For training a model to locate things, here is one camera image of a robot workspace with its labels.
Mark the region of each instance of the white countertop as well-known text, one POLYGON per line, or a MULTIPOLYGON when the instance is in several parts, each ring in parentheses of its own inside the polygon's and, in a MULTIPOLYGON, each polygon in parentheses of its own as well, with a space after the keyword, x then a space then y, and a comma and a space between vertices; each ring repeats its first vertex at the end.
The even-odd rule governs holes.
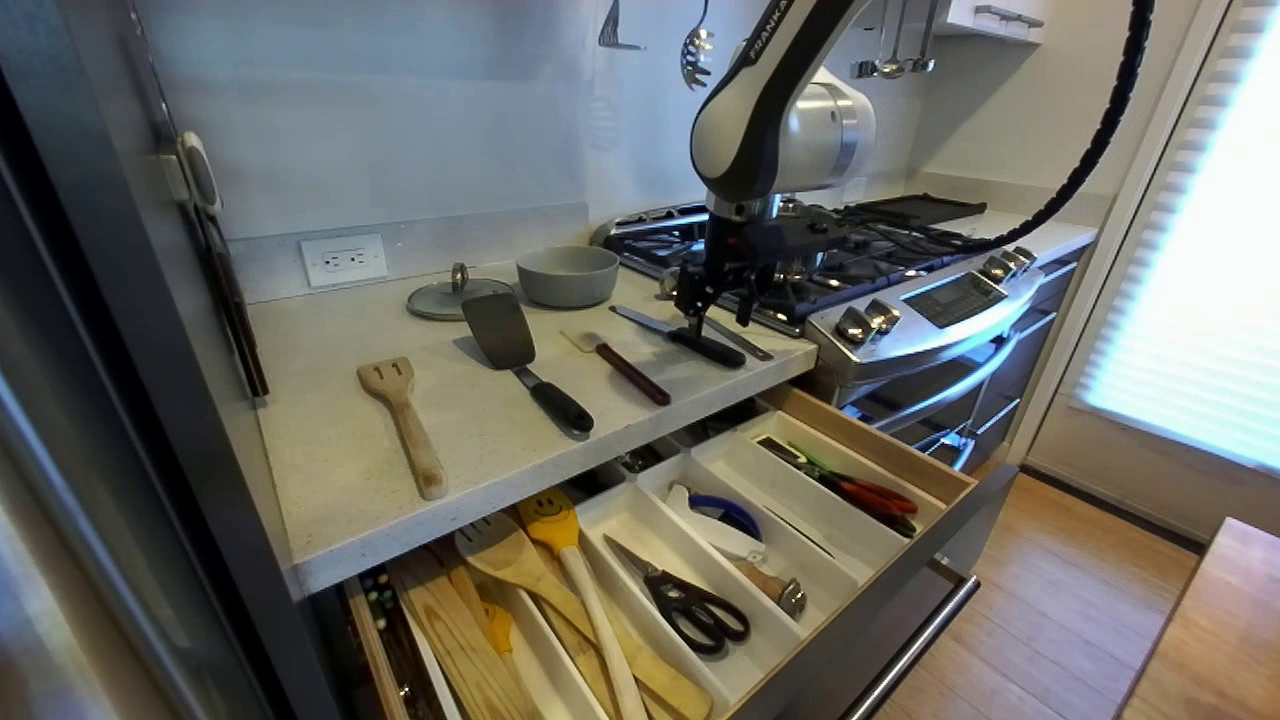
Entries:
MULTIPOLYGON (((333 586, 699 414, 805 375, 814 361, 807 338, 753 322, 743 337, 775 361, 746 361, 746 366, 733 373, 641 331, 604 302, 588 312, 523 309, 534 338, 531 366, 597 414, 588 439, 566 439, 511 373, 493 373, 472 355, 466 322, 433 322, 404 312, 408 291, 424 280, 443 274, 354 285, 251 309, 273 375, 259 429, 294 597, 333 586), (619 355, 661 381, 672 402, 649 402, 599 355, 566 343, 566 326, 599 331, 619 355), (354 385, 358 363, 387 355, 408 355, 416 366, 411 402, 446 481, 441 499, 416 496, 393 414, 354 385)), ((674 314, 672 302, 651 294, 654 285, 632 270, 619 270, 611 291, 615 302, 674 314)))

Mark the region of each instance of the window blind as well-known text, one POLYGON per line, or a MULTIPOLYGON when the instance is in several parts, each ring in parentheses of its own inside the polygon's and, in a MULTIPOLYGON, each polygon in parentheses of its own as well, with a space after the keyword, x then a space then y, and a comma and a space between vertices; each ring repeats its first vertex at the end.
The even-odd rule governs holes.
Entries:
POLYGON ((1238 0, 1133 225, 1074 400, 1280 469, 1280 18, 1238 0))

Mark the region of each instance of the robotic arm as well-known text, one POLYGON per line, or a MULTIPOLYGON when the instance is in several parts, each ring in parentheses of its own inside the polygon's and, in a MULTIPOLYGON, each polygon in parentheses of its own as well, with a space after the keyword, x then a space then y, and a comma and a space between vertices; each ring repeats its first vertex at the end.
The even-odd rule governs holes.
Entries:
POLYGON ((769 0, 743 53, 692 121, 692 167, 706 183, 706 250, 680 269, 674 302, 699 331, 702 312, 735 291, 735 320, 789 250, 775 225, 785 121, 838 27, 872 0, 769 0))

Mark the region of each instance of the stainless steel appliance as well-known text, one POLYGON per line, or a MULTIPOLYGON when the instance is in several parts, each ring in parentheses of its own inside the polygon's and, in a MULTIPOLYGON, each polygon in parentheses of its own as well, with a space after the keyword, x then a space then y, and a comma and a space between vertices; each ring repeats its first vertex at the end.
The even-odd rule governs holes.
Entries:
MULTIPOLYGON (((814 338, 807 390, 950 469, 977 469, 1020 406, 1089 233, 983 250, 930 225, 978 207, 929 211, 946 200, 917 200, 917 211, 881 211, 887 202, 789 202, 785 233, 811 250, 778 261, 753 320, 814 338)), ((702 225, 699 202, 654 207, 604 225, 597 243, 665 274, 699 250, 702 225)))

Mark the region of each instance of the electrical outlet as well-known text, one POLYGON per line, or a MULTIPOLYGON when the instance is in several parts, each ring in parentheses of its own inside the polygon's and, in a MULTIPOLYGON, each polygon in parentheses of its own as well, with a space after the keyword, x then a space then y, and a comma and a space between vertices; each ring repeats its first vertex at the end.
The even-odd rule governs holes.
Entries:
POLYGON ((387 274, 387 250, 378 237, 302 238, 306 285, 354 285, 387 274))

